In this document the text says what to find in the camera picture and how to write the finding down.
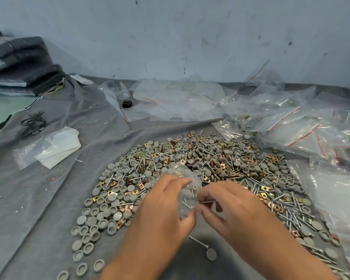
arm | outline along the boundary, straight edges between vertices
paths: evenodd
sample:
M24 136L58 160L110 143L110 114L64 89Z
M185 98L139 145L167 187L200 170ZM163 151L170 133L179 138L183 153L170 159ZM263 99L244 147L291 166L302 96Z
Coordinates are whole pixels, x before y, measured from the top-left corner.
M267 280L336 280L330 268L309 254L261 200L232 182L217 182L202 188L199 201L217 200L216 209L226 220L197 205L213 227L252 268Z
M196 225L196 211L178 219L178 194L190 178L164 175L140 203L117 256L100 280L156 280Z

white wall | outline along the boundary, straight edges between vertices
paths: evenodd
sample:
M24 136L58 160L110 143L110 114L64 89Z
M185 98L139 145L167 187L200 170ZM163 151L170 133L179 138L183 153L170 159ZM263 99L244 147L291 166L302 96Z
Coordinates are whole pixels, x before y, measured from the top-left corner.
M245 81L271 59L286 82L350 87L350 0L0 0L0 29L84 75Z

paper scrap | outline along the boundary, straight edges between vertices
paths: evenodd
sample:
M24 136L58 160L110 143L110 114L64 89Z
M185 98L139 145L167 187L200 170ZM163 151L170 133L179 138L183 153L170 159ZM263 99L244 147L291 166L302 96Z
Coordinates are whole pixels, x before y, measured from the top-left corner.
M78 75L78 74L76 74L76 75L74 75L74 76L73 76L73 75L70 75L70 77L73 78L73 79L75 79L75 80L77 80L77 81L80 82L81 84L85 84L85 85L94 84L93 81L88 80L88 79L86 79L86 78L84 78L84 77L82 77L82 76L80 76L80 75Z

gray fabric sheet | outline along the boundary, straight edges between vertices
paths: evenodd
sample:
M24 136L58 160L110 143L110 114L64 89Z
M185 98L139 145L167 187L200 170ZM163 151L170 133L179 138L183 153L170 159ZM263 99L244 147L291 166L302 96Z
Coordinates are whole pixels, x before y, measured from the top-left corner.
M65 269L70 279L76 279L78 264L73 263L71 245L77 237L72 237L70 231L107 164L148 140L166 140L192 129L203 130L204 134L215 131L211 122L144 119L128 125L97 89L104 80L90 79L97 84L82 86L67 76L64 89L15 114L0 132L0 279L56 279ZM238 89L238 85L229 87ZM37 162L19 171L12 149L38 139L20 140L20 121L39 111L45 112L48 125L38 136L67 125L78 129L82 147L51 170ZM90 268L85 279L98 278L92 270L94 262L112 259L126 230L122 228L113 237L106 232L101 235L92 254L83 259ZM218 259L210 262L205 249L187 239L162 279L263 279L231 253L229 245L201 216L191 235L213 247Z

person's left hand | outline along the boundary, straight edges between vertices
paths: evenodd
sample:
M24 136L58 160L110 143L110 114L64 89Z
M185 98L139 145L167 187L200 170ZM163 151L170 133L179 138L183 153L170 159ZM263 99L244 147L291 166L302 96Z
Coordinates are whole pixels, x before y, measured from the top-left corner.
M171 175L159 179L141 201L118 255L101 279L154 280L161 275L196 226L196 210L182 221L178 218L178 194L190 183L190 178Z

